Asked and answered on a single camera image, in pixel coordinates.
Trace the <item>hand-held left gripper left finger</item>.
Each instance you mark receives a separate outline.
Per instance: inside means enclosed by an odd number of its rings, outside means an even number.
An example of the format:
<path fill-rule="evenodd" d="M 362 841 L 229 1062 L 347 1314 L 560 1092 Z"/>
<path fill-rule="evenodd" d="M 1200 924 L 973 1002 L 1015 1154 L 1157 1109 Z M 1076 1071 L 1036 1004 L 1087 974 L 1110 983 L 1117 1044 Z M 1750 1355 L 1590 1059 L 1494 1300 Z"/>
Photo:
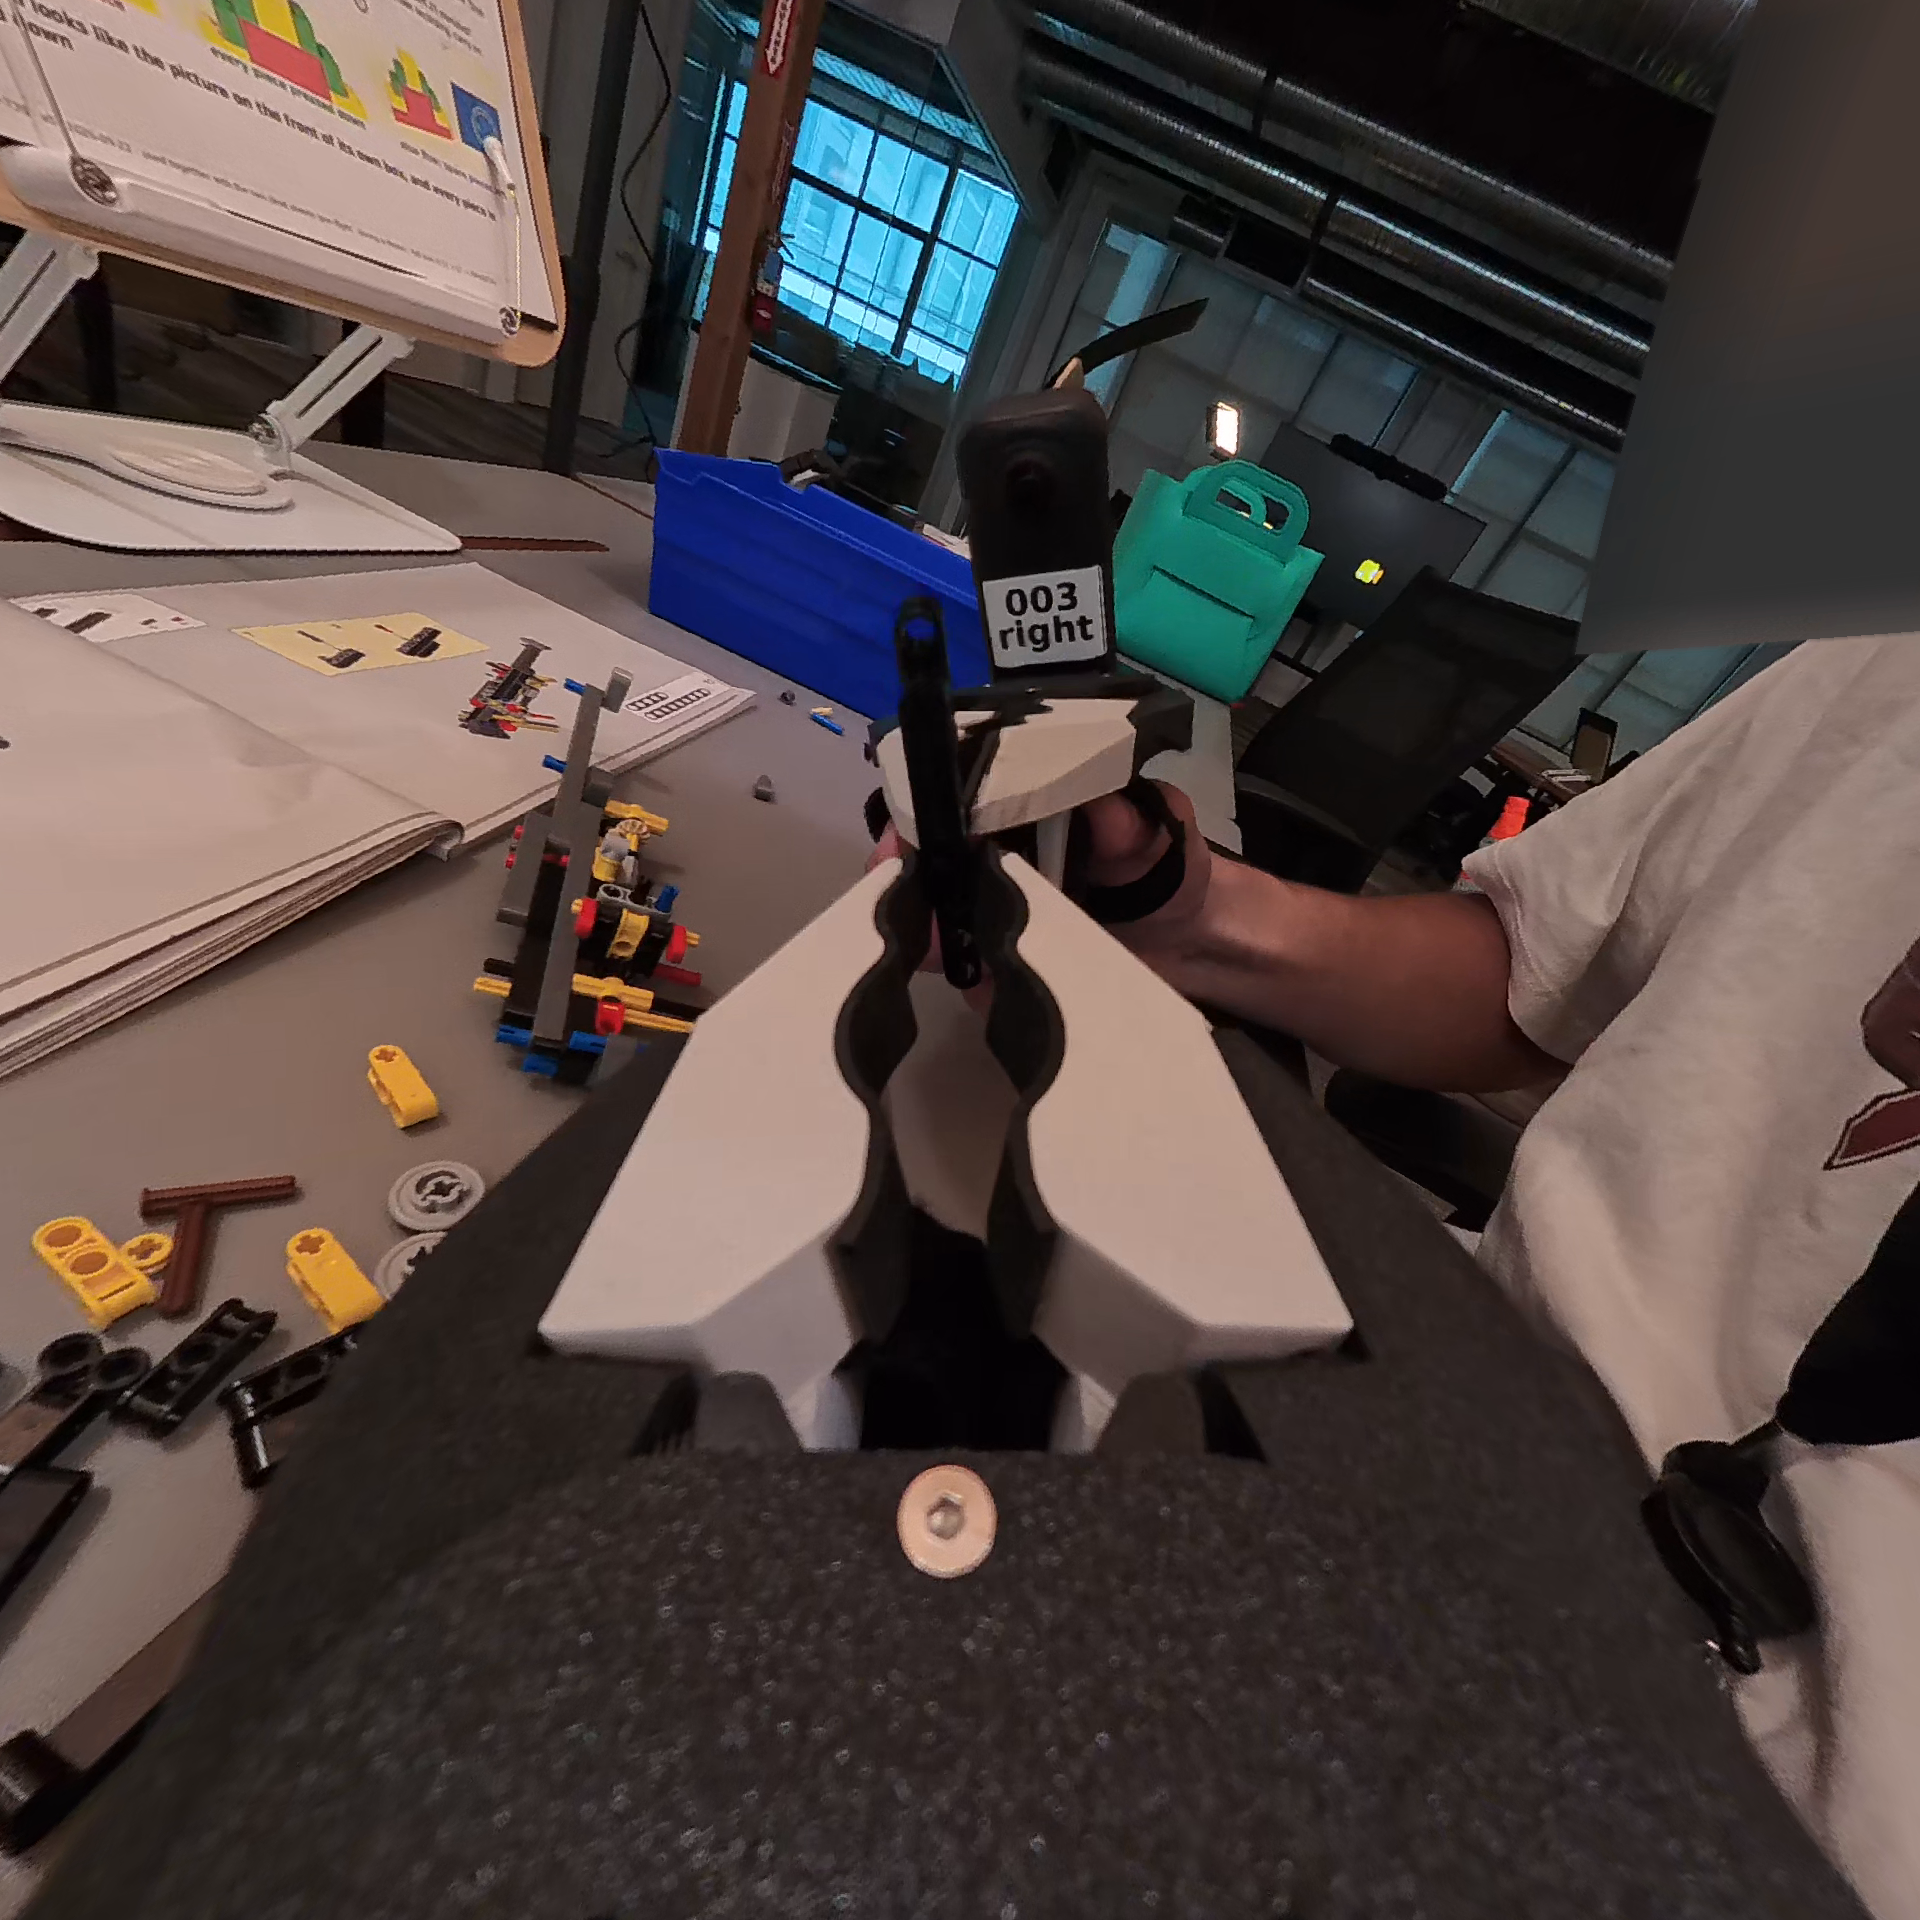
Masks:
<path fill-rule="evenodd" d="M 556 1354 L 764 1378 L 805 1450 L 856 1445 L 835 1371 L 860 1340 L 828 1239 L 868 1163 L 870 1115 L 835 1055 L 883 957 L 880 862 L 723 996 L 619 1166 L 538 1326 Z"/>

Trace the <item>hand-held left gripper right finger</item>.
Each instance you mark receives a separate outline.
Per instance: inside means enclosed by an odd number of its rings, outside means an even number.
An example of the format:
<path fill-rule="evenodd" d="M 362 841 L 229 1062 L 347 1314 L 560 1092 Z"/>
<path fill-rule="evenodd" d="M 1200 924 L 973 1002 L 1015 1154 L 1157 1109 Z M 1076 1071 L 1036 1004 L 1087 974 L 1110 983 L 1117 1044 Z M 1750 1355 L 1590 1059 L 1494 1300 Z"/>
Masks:
<path fill-rule="evenodd" d="M 1354 1332 L 1208 1022 L 1019 854 L 989 854 L 988 1046 L 1015 1089 L 989 1207 L 1002 1316 L 1067 1371 L 1055 1452 L 1124 1388 Z"/>

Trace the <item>black lego beam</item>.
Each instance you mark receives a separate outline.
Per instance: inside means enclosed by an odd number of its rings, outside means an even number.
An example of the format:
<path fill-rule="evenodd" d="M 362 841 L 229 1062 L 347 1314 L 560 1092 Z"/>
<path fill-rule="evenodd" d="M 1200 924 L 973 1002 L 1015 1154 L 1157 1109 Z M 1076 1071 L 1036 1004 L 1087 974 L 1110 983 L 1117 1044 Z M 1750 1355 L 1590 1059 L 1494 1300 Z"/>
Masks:
<path fill-rule="evenodd" d="M 912 596 L 895 614 L 901 701 L 895 731 L 915 809 L 920 887 L 940 939 L 946 981 L 963 993 L 981 983 L 973 931 L 976 854 L 957 775 L 957 733 L 938 601 Z"/>

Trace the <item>multicoloured lego chassis assembly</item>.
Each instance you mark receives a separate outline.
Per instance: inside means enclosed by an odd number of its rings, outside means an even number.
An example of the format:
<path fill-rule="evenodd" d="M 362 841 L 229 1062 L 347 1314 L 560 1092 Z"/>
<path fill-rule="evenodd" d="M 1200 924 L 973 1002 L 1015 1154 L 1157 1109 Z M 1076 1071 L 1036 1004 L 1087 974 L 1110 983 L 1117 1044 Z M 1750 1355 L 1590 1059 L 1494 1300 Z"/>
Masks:
<path fill-rule="evenodd" d="M 645 870 L 667 818 L 615 799 L 613 775 L 592 769 L 598 723 L 624 707 L 632 679 L 613 670 L 602 685 L 566 679 L 565 689 L 578 697 L 566 755 L 544 757 L 557 794 L 514 829 L 495 907 L 519 945 L 486 961 L 472 989 L 493 1002 L 495 1043 L 519 1053 L 524 1071 L 583 1089 L 615 1041 L 690 1034 L 702 1011 L 660 987 L 703 981 L 685 970 L 700 937 L 677 916 L 677 884 L 654 884 Z"/>

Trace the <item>person's right forearm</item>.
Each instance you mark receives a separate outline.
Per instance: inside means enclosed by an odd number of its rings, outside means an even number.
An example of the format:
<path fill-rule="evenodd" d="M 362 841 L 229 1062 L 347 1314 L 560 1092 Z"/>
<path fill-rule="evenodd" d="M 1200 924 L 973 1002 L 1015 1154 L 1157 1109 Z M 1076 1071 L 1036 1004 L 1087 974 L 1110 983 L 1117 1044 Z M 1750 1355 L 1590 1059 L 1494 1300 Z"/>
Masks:
<path fill-rule="evenodd" d="M 1506 1092 L 1567 1067 L 1508 1005 L 1514 956 L 1477 894 L 1339 897 L 1214 865 L 1175 967 L 1184 993 L 1400 1089 Z"/>

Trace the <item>spread of large lego parts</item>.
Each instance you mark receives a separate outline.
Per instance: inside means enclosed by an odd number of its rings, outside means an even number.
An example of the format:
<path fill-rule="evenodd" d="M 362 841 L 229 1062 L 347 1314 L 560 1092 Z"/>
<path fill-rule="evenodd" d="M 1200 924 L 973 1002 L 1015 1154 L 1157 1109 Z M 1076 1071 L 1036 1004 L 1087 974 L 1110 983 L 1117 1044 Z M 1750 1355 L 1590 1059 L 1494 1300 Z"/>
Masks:
<path fill-rule="evenodd" d="M 174 1436 L 204 1405 L 229 1428 L 238 1479 L 263 1490 L 283 1461 L 299 1417 L 326 1393 L 362 1342 L 362 1326 L 476 1212 L 485 1180 L 462 1161 L 406 1167 L 391 1189 L 389 1214 L 403 1229 L 364 1273 L 325 1229 L 299 1229 L 286 1271 L 325 1337 L 275 1361 L 252 1357 L 277 1330 L 277 1311 L 230 1299 L 212 1305 L 157 1361 L 141 1349 L 112 1349 L 106 1330 L 133 1311 L 160 1307 L 160 1281 L 202 1243 L 222 1207 L 292 1198 L 296 1182 L 212 1183 L 149 1190 L 141 1207 L 175 1229 L 109 1242 L 82 1215 L 59 1215 L 32 1237 L 35 1255 L 78 1300 L 87 1329 L 47 1342 L 30 1388 L 5 1409 L 5 1598 L 53 1547 L 91 1489 L 91 1475 L 67 1468 L 70 1450 L 96 1422 L 117 1422 L 149 1438 Z M 45 1841 L 149 1731 L 190 1667 L 216 1591 L 207 1588 L 133 1650 L 61 1719 L 22 1727 L 5 1741 L 5 1857 L 24 1857 Z"/>

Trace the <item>open lego instruction booklet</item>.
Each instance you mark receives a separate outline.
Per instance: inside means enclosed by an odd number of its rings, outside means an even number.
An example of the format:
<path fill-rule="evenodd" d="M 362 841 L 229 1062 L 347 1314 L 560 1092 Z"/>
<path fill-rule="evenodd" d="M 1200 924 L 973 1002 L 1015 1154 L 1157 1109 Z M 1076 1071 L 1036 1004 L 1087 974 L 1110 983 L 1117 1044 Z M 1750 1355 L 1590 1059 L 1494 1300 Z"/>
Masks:
<path fill-rule="evenodd" d="M 752 708 L 683 639 L 472 563 L 6 598 L 3 1071 L 550 803 L 571 681 L 604 778 Z"/>

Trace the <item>person's right hand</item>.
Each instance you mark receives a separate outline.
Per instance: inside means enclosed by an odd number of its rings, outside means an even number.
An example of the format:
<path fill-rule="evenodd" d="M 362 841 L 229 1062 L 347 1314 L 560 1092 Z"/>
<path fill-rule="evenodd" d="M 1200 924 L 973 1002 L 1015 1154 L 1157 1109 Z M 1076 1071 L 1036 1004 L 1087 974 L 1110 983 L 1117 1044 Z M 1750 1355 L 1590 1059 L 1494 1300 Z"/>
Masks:
<path fill-rule="evenodd" d="M 1083 841 L 1074 901 L 1175 979 L 1203 954 L 1216 873 L 1189 796 L 1176 785 L 1141 781 L 1076 809 L 1071 827 Z"/>

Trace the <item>green felt bag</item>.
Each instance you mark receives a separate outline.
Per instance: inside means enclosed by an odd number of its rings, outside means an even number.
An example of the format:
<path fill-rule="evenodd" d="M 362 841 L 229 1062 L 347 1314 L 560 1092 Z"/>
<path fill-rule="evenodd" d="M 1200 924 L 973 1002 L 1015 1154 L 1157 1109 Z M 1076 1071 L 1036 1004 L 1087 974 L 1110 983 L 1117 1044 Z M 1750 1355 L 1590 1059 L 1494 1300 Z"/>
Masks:
<path fill-rule="evenodd" d="M 1120 653 L 1239 701 L 1324 564 L 1307 524 L 1306 492 L 1247 461 L 1143 470 L 1112 554 Z"/>

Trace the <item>blue plastic bin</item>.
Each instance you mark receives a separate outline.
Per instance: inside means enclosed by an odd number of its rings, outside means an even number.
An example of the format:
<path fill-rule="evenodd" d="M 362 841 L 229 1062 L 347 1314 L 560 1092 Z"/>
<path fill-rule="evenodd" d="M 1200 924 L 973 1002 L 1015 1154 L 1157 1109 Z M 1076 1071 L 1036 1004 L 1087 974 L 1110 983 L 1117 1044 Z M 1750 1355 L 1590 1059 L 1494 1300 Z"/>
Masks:
<path fill-rule="evenodd" d="M 650 611 L 868 718 L 899 707 L 895 614 L 943 611 L 950 683 L 992 676 L 972 564 L 773 465 L 663 447 Z"/>

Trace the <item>black monitor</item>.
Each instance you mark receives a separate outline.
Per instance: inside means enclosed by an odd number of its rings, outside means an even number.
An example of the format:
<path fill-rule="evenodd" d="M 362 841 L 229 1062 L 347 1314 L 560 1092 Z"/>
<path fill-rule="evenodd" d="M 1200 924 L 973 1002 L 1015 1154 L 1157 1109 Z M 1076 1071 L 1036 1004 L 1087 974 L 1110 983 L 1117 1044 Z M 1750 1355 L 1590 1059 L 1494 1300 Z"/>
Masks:
<path fill-rule="evenodd" d="M 1354 437 L 1322 441 L 1285 422 L 1260 467 L 1307 498 L 1306 545 L 1322 564 L 1303 596 L 1315 617 L 1365 630 L 1403 587 L 1434 570 L 1448 580 L 1485 521 L 1446 501 L 1440 479 Z"/>

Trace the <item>wooden pillar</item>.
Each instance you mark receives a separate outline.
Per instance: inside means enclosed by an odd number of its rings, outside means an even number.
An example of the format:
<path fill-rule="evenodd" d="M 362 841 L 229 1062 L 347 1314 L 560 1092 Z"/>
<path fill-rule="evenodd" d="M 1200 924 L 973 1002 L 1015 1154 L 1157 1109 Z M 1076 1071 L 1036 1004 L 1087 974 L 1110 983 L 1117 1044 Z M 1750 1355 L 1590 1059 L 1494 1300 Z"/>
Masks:
<path fill-rule="evenodd" d="M 736 134 L 723 244 L 700 347 L 688 378 L 678 443 L 723 457 L 752 347 L 752 301 L 764 259 L 776 250 L 783 193 L 808 97 L 826 3 L 768 3 Z"/>

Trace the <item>person in white shirt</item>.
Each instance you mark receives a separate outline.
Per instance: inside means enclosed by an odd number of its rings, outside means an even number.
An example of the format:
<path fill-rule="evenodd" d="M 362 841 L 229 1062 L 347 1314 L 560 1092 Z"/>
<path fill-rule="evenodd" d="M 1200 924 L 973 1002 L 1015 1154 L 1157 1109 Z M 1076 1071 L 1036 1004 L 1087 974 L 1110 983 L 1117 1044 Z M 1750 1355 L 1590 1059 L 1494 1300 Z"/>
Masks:
<path fill-rule="evenodd" d="M 1916 638 L 1802 645 L 1469 879 L 1567 1067 L 1479 1259 L 1647 1462 L 1783 1428 L 1818 1621 L 1742 1717 L 1862 1903 L 1916 1915 Z"/>

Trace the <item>instruction sheet on stand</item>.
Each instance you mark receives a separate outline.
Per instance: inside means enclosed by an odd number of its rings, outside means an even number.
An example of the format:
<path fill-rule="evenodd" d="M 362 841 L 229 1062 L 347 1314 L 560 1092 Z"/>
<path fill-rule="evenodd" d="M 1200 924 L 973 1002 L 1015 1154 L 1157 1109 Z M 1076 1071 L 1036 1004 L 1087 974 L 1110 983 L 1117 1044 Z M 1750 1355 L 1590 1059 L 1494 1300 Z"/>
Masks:
<path fill-rule="evenodd" d="M 106 257 L 120 257 L 35 227 L 12 227 L 21 228 L 21 241 L 5 262 L 5 371 L 18 364 L 61 300 L 96 274 Z M 120 259 L 175 273 L 149 259 Z M 139 554 L 456 551 L 456 535 L 307 460 L 301 446 L 342 411 L 347 398 L 416 345 L 469 349 L 364 319 L 336 319 L 347 325 L 346 338 L 248 429 L 6 402 L 5 517 L 61 541 Z M 563 329 L 552 354 L 535 369 L 552 362 Z"/>

